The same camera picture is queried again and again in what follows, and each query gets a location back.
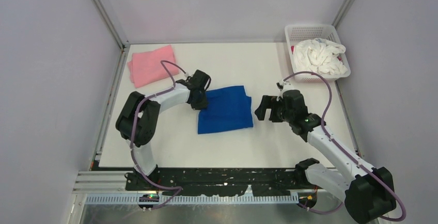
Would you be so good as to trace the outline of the blue printed t shirt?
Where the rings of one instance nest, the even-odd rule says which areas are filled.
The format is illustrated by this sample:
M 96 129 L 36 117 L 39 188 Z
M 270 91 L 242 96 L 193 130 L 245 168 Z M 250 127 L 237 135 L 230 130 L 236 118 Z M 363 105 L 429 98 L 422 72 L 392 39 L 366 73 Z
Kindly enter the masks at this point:
M 213 134 L 254 126 L 252 98 L 243 85 L 229 86 L 206 92 L 208 106 L 198 114 L 198 134 Z

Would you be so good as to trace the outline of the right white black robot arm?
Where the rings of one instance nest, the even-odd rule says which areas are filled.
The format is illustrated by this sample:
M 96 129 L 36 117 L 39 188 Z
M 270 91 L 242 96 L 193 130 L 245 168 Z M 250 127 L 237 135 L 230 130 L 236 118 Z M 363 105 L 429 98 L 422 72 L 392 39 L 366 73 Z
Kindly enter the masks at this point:
M 295 182 L 301 188 L 319 186 L 339 199 L 357 223 L 368 223 L 393 211 L 397 202 L 392 195 L 392 174 L 376 168 L 349 148 L 335 141 L 334 134 L 317 114 L 310 113 L 299 90 L 285 90 L 280 96 L 263 95 L 255 110 L 258 120 L 286 122 L 294 134 L 321 152 L 337 169 L 331 171 L 309 158 L 295 166 Z

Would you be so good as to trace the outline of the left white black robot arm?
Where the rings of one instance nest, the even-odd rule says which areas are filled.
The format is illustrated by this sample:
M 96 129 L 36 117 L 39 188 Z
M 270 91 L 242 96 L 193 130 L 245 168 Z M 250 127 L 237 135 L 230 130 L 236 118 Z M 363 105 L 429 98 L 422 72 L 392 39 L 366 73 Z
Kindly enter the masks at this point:
M 186 79 L 173 81 L 174 85 L 163 91 L 145 96 L 132 92 L 126 100 L 116 121 L 116 130 L 129 143 L 134 169 L 140 174 L 139 184 L 146 190 L 177 189 L 177 187 L 159 186 L 159 177 L 154 171 L 158 165 L 151 149 L 159 115 L 177 105 L 188 104 L 193 110 L 207 108 L 206 91 L 211 77 L 203 71 L 196 70 Z

